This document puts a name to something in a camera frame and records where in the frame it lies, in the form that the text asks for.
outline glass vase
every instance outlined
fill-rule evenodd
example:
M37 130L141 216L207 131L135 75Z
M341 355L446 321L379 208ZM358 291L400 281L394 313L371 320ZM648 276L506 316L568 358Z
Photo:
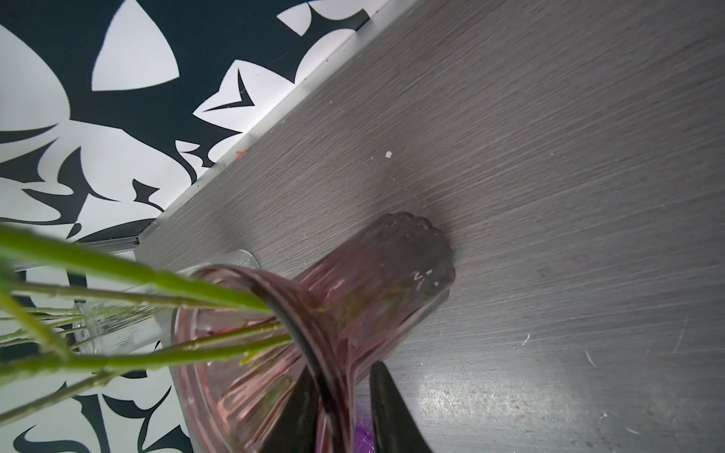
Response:
M210 263L259 269L257 260L246 250L217 255L206 262L187 267L181 275ZM129 292L141 292L145 288L129 288ZM83 319L73 325L78 328L75 341L81 354L130 354L146 345L170 340L174 309L164 307L134 306L121 301L95 300L76 302L75 308Z
M455 270L444 234L427 219L399 213L378 218L293 280L228 265L195 275L255 293L276 318L179 310L175 341L276 319L294 339L251 361L177 369L182 407L206 453L259 451L305 366L322 399L318 452L350 453L355 385L447 299Z

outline floral pattern wallpaper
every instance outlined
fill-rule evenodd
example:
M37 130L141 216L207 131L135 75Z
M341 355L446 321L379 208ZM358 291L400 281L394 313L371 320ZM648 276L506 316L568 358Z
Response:
M386 0L6 0L0 222L134 236Z

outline wood grain surface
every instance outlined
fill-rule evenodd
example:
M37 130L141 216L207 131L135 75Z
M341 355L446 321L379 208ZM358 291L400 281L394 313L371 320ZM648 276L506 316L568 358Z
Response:
M387 363L434 451L725 451L724 12L421 0L137 257L293 276L425 215L457 281Z

